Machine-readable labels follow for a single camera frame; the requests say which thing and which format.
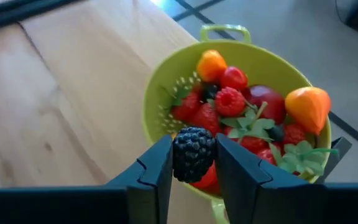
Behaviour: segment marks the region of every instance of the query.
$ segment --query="colander handle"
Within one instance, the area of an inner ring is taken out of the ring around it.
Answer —
[[[209,37],[208,37],[208,32],[209,31],[225,31],[225,30],[229,30],[229,31],[236,31],[241,33],[244,36],[244,40],[243,42],[246,44],[251,44],[251,35],[249,34],[248,30],[240,25],[217,25],[217,24],[208,24],[208,25],[203,25],[201,27],[201,41],[209,41]]]
[[[215,222],[217,224],[229,224],[229,221],[224,215],[224,202],[221,199],[211,200],[212,211],[215,216]]]

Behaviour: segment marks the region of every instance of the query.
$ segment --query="blueberry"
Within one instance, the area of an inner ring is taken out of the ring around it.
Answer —
[[[269,138],[273,139],[273,141],[282,142],[284,140],[284,128],[282,125],[276,125],[266,131]]]
[[[204,84],[203,101],[207,102],[208,99],[214,100],[220,89],[218,85]]]

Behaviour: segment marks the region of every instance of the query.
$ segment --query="green leaves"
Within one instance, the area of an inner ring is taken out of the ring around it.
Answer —
[[[189,95],[191,88],[186,89],[185,87],[180,87],[173,96],[172,106],[180,106],[182,104],[182,99]]]
[[[273,157],[274,157],[276,163],[281,164],[283,162],[283,158],[281,157],[281,152],[272,143],[269,143],[268,145],[270,147],[270,150],[272,150],[272,154],[273,154]]]
[[[258,119],[257,113],[252,108],[247,107],[243,111],[244,117],[239,118],[223,118],[220,120],[222,124],[232,127],[231,132],[227,135],[229,138],[239,138],[239,142],[244,136],[252,136],[261,138],[270,142],[271,139],[266,132],[266,129],[274,127],[274,120],[272,119]]]
[[[220,122],[232,128],[241,128],[241,125],[238,122],[238,118],[223,118],[220,120]]]
[[[298,171],[299,173],[307,172],[310,175],[323,175],[323,163],[326,159],[324,152],[338,153],[337,149],[313,149],[308,141],[302,141],[296,146],[286,144],[285,155],[281,157],[278,149],[273,144],[269,145],[278,166],[289,173]]]

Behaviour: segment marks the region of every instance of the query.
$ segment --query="red fruit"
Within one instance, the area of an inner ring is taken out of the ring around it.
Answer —
[[[218,178],[216,176],[215,162],[213,162],[212,166],[208,169],[208,171],[203,176],[203,178],[201,178],[201,180],[199,182],[191,183],[190,185],[203,190],[203,189],[213,185],[217,181],[218,181]]]
[[[218,113],[209,103],[201,105],[197,113],[192,117],[190,123],[194,126],[207,129],[213,136],[222,132],[219,126]]]
[[[189,121],[201,107],[202,103],[200,102],[200,99],[200,91],[198,89],[193,90],[188,96],[182,99],[182,104],[180,106],[174,106],[172,108],[172,116],[179,121]]]
[[[230,66],[224,71],[221,77],[221,87],[231,87],[242,90],[248,85],[247,75],[236,67]]]
[[[213,184],[211,184],[210,186],[208,186],[207,188],[205,188],[203,190],[209,194],[213,194],[216,196],[222,196],[218,179],[216,179],[216,181]]]
[[[304,140],[306,140],[306,134],[299,124],[288,124],[284,126],[284,144],[297,145]]]
[[[272,154],[272,150],[270,150],[270,148],[267,149],[262,149],[260,150],[257,155],[261,158],[261,159],[265,159],[266,161],[268,161],[269,163],[277,166],[276,164],[276,160],[273,157]]]
[[[258,154],[260,150],[269,147],[269,144],[265,142],[263,139],[251,137],[251,136],[244,136],[242,138],[240,145],[254,154]]]
[[[246,107],[246,101],[239,91],[225,87],[216,94],[215,107],[223,116],[237,116]]]
[[[275,124],[283,123],[287,113],[285,111],[285,100],[279,93],[263,85],[251,86],[249,90],[250,95],[245,94],[244,96],[250,104],[260,108],[263,101],[268,103],[260,118],[273,119]]]

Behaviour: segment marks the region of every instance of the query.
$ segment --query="raspberry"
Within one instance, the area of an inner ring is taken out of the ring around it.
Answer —
[[[284,127],[284,144],[297,145],[306,140],[306,134],[299,124],[289,124]]]
[[[246,100],[239,91],[225,87],[216,94],[215,107],[223,116],[237,116],[246,107]]]
[[[173,176],[181,182],[200,181],[216,156],[216,141],[204,128],[183,128],[172,147]]]

